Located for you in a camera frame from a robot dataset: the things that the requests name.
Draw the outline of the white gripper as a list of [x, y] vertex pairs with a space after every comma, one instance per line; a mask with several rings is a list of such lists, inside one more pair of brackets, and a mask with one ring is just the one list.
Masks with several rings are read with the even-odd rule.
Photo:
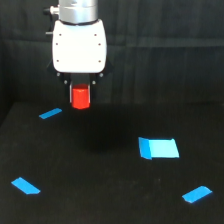
[[52, 35], [52, 59], [48, 70], [55, 73], [69, 86], [69, 99], [72, 104], [72, 85], [88, 85], [88, 98], [91, 104], [91, 79], [103, 77], [113, 71], [107, 57], [107, 40], [103, 21], [98, 19], [91, 24], [70, 25], [56, 20]]

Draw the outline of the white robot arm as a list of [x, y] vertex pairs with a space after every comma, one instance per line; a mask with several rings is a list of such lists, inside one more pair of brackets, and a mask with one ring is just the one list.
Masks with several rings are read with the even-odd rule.
[[43, 14], [51, 21], [48, 69], [62, 76], [73, 108], [89, 108], [96, 77], [112, 70], [104, 24], [98, 18], [98, 0], [58, 0], [57, 6], [45, 8]]

